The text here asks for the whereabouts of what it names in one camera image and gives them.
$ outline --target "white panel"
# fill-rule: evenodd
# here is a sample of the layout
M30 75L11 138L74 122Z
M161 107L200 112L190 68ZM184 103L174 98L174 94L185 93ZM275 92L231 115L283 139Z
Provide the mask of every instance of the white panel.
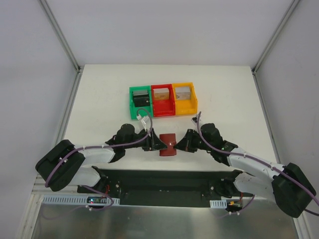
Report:
M254 66L291 0L48 0L84 64Z
M301 1L259 70L274 139L283 163L298 164L319 192L319 1ZM319 207L309 209L319 213ZM319 238L318 217L307 214Z
M131 120L129 87L193 82L198 110L204 122L213 122L225 140L248 152L276 162L256 86L249 67L173 65L86 65L70 115L65 138L79 145L101 145L124 123L138 130ZM191 116L154 118L155 133L175 133L179 142ZM138 170L233 170L206 153L178 151L174 157L160 157L158 151L127 150L115 163L99 168Z
M0 1L0 22L0 238L11 239L75 71L37 1Z

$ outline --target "cable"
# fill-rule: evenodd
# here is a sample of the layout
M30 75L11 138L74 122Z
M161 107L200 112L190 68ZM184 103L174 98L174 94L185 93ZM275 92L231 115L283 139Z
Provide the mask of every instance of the cable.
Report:
M234 203L238 203L238 202L242 203L243 197L244 197L244 194L243 194L242 192L240 192L240 198L239 198L239 200L234 201Z
M241 156L241 157L250 158L250 159L252 159L252 160L254 160L254 161L257 161L257 162L259 162L259 163L261 163L261 164L263 164L263 165L265 165L265 166L267 166L267 167L269 167L269 168L272 168L274 171L276 171L277 173L283 175L284 177L286 177L287 179L289 179L290 181L292 181L293 183L295 183L297 186L299 186L300 188L302 188L302 189L315 201L315 203L319 206L319 200L315 197L314 194L312 194L311 191L309 191L309 190L308 190L304 185L302 185L300 182L298 182L297 180L293 179L292 177L290 177L290 176L287 175L286 173L282 172L282 171L279 170L278 168L272 167L269 163L266 163L266 162L260 160L259 158L254 157L254 156L251 156L251 155L248 155L248 154L244 155L244 154L242 154L242 153L227 152L227 151L220 150L220 149L215 148L214 146L210 145L210 144L205 140L205 138L203 137L203 135L202 135L202 133L201 133L201 131L200 131L200 127L199 127L200 115L201 115L201 112L199 112L198 115L197 115L197 131L198 131L198 133L199 133L200 138L204 141L204 143L207 144L208 147L210 147L211 149L213 149L213 150L215 150L215 151L217 151L217 152L220 152L220 153L224 153L224 154L228 154L228 155L237 155L237 156ZM305 210L305 211L308 212L308 213L311 213L311 214L313 214L313 215L316 215L316 216L319 215L318 213L314 213L314 212L312 212L312 211L310 211L310 210Z
M255 199L255 195L251 198L251 200L241 210L239 210L237 212L232 212L232 213L229 212L229 213L227 213L225 215L215 216L215 217L218 218L218 219L221 219L221 218L224 218L224 217L230 216L230 215L239 215L242 211L244 211L246 208L248 208L248 206L253 202L254 199Z
M151 126L150 126L150 130L147 132L147 134L139 139L139 140L136 140L134 142L131 142L131 143L121 143L121 144L115 144L115 145L105 145L105 146L101 146L101 145L98 145L98 146L88 146L88 147L80 147L80 148L76 148L74 150L72 150L71 152L69 152L67 155L65 155L62 160L60 160L60 162L58 162L58 164L55 166L55 168L52 170L52 172L49 174L49 176L47 177L46 181L45 181L45 184L44 186L46 188L49 187L49 182L52 178L52 176L55 174L55 172L57 171L57 169L62 165L62 163L68 158L70 157L73 153L75 152L78 152L78 151L81 151L81 150L84 150L84 149L93 149L93 148L114 148L114 147L122 147L122 146L129 146L129 145L132 145L132 144L136 144L136 143L139 143L139 142L142 142L144 139L146 139L149 134L151 133L152 131L152 128L153 128L153 121L152 121L152 117L150 115L150 113L145 110L144 108L139 108L138 111L137 111L137 115L139 115L139 111L145 111L146 114L148 115L148 117L150 118L150 122L151 122Z
M307 213L310 213L310 214L312 214L312 215L315 215L315 216L319 217L319 213L315 213L315 212L310 211L310 210L308 210L308 209L305 209L305 211L306 211Z
M56 219L65 217L65 216L69 215L71 212L76 211L76 210L78 210L78 209L80 209L80 208L89 208L90 211L102 211L102 210L105 210L105 209L111 207L111 206L114 204L113 198L111 198L111 197L110 197L109 195L107 195L106 193L99 192L99 191L97 191L97 190L95 190L95 189L93 189L93 188L91 188L91 187L89 187L89 186L86 186L86 185L82 185L82 187L84 187L84 188L86 188L86 189L88 189L88 190L90 190L90 191L92 191L92 192L94 192L94 193L103 195L105 198L110 199L111 203L110 203L109 205L107 205L107 206L102 207L102 208L92 208L92 207L90 207L90 206L88 206L88 205L81 205L81 206L78 206L78 207L75 207L75 208L71 209L70 211L68 211L68 212L65 213L65 214L62 214L62 215L59 215L59 216L53 217L53 218L48 218L47 216L45 216L45 215L43 214L43 207L41 207L41 209L40 209L40 214L41 214L41 216L42 216L44 219L46 219L46 220L56 220Z

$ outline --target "black object in green bin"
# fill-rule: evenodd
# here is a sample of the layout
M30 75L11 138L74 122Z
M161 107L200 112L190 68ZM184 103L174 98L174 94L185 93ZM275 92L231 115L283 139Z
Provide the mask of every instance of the black object in green bin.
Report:
M133 102L135 107L150 106L148 91L133 91Z

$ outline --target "metal frame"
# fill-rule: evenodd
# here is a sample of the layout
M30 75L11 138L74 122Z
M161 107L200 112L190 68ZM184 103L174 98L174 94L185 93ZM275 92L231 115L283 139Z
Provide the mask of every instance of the metal frame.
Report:
M292 14L295 12L296 7L298 6L298 4L300 3L301 0L293 0L290 4L290 6L288 7L287 11L285 12L283 18L280 20L275 32L273 33L273 35L270 37L265 49L263 50L261 56L259 57L255 67L253 68L253 74L255 75L256 72L258 71L258 69L260 68L261 64L263 63L263 61L265 60L266 56L268 55L268 53L271 51L272 47L274 46L274 44L276 43L278 37L280 36L280 34L282 33L284 27L286 26L287 22L289 21L290 17L292 16Z
M75 70L77 72L79 72L80 71L79 63L75 59L75 56L74 56L74 54L73 54L73 52L72 52L72 50L71 50L71 48L69 46L69 43L65 39L65 36L64 36L64 34L63 34L58 22L56 21L49 4L47 3L46 0L38 0L38 2L41 5L45 15L47 16L48 21L50 22L56 37L59 39L63 50L65 51L66 55L68 56L68 58L72 62Z
M89 200L94 200L94 198L98 198L99 201L89 203ZM112 199L114 201L113 206L120 205L119 198ZM109 198L85 195L45 195L42 204L107 206L111 204L111 200Z
M263 50L261 56L259 57L255 67L253 67L252 69L252 74L254 77L254 81L255 81L255 85L256 85L256 89L258 92L258 96L261 102L261 106L262 106L262 110L265 116L265 120L266 120L266 124L267 124L267 128L269 131L269 135L271 137L271 142L273 145L273 149L275 152L275 156L278 162L280 162L279 159L279 155L278 155L278 151L277 151L277 147L274 141L274 137L272 134L272 129L269 123L269 117L268 117L268 113L267 113L267 109L265 106L265 102L262 96L262 93L260 91L259 85L258 85L258 80L256 78L256 72L260 69L262 63L264 62L265 58L267 57L267 55L269 54L269 52L272 50L274 44L276 43L277 39L279 38L280 34L282 33L284 27L286 26L287 22L289 21L289 19L291 18L293 12L296 10L298 4L300 3L301 0L292 0L290 6L288 7L287 11L285 12L283 18L281 19L280 23L278 24L277 28L275 29L273 35L271 36L270 40L268 41L265 49ZM75 96L77 93L77 89L79 87L79 83L80 83L80 79L82 76L82 71L83 71L83 67L80 67L78 64L78 61L76 60L59 24L57 23L56 18L54 17L54 14L49 6L49 4L47 3L46 0L38 0L40 6L42 7L44 13L46 14L49 23L52 26L53 31L55 32L63 50L65 51L65 53L67 54L68 58L70 59L71 63L73 64L74 69L77 72L76 78L74 80L70 95L69 95L69 99L66 105L66 108L64 110L64 114L63 114L63 119L61 120L61 124L59 126L59 131L58 134L56 136L56 140L55 140L55 144L57 142L59 142L60 140L63 139L66 128L67 128L67 124L69 121L69 117L72 111L72 106L73 103L75 101ZM33 229L34 229L34 225L36 222L36 218L40 209L40 205L41 202L43 200L43 194L54 194L56 195L56 193L51 192L50 190L46 190L46 188L44 187L44 180L41 177L37 177L36 181L35 181L35 185L32 191L32 194L30 196L28 205L27 205L27 209L26 212L24 214L22 223L19 227L18 233L17 233L17 238L31 238L32 233L33 233ZM72 188L65 188L64 190L62 190L61 192L59 192L59 194L75 194L76 193L76 187L72 187ZM307 217L305 216L305 213L303 213L298 219L294 219L295 222L295 226L296 226L296 232L299 236L300 239L308 239L308 238L312 238L311 235L311 231L310 231L310 227L307 221Z
M75 96L76 96L76 92L78 90L79 84L80 84L80 80L81 80L81 76L82 76L82 72L83 69L80 68L79 72L76 74L76 77L74 79L70 94L69 94L69 99L68 102L66 104L65 110L64 110L64 114L61 120L61 124L59 126L58 129L58 134L56 136L56 140L54 142L54 145L56 145L56 143L58 141L60 141L61 139L63 139L65 131L66 131L66 127L70 118L70 114L72 111L72 107L73 107L73 103L75 100ZM34 192L34 188L39 187L42 190L39 190L38 192ZM36 219L40 210L40 206L41 206L41 202L43 200L44 197L44 193L47 194L49 190L45 190L46 188L44 187L44 180L39 176L37 176L36 180L35 180L35 184L33 186L33 190L28 202L28 205L26 207L26 211L24 212L24 216L23 216L23 220L19 225L17 234L16 234L16 238L19 239L29 239L32 237L32 233L33 233L33 229L36 223Z
M221 200L216 193L221 181L237 176L233 171L166 171L100 169L108 178L109 193L121 205L155 207L209 208L211 200ZM95 188L101 191L102 184ZM77 192L90 193L78 186ZM240 197L234 189L233 197Z

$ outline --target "white wall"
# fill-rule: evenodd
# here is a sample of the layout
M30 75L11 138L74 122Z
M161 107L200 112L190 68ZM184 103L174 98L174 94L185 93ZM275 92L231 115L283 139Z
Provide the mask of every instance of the white wall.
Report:
M37 1L0 1L0 22L0 238L11 239L75 70Z
M253 67L291 0L48 0L80 65Z
M304 0L258 71L283 163L298 164L319 193L319 1ZM319 213L319 207L309 209ZM319 218L308 215L314 238Z

